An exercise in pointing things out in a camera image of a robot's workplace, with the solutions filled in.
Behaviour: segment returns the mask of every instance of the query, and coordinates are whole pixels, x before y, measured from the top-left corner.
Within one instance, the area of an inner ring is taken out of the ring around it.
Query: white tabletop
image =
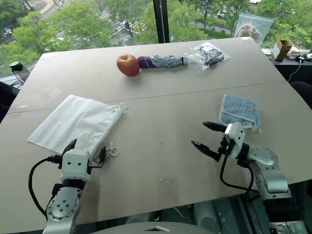
[[[108,102],[285,81],[251,38],[211,40],[231,56],[204,72],[188,65],[141,70],[128,78],[118,56],[183,55],[182,44],[204,41],[111,47],[43,54],[9,113],[57,107],[69,94]]]

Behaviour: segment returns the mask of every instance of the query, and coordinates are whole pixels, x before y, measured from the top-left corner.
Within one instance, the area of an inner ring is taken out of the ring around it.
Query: red apple
[[[121,55],[117,59],[118,69],[127,76],[135,76],[140,71],[138,60],[133,55]]]

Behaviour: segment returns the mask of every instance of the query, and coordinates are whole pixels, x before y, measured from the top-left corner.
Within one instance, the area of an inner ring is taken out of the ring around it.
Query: cardboard box
[[[278,39],[272,50],[273,59],[283,61],[292,46],[289,40]]]

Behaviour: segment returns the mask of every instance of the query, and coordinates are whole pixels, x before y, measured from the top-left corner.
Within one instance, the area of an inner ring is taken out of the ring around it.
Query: blue cloth
[[[258,106],[244,97],[225,94],[219,114],[219,122],[225,126],[229,123],[240,122],[243,128],[249,128],[253,132],[261,132]]]

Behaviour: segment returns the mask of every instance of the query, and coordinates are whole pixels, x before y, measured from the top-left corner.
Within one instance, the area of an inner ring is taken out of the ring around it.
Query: white paper bag
[[[61,154],[77,138],[75,149],[94,156],[123,112],[119,106],[69,95],[27,140]]]

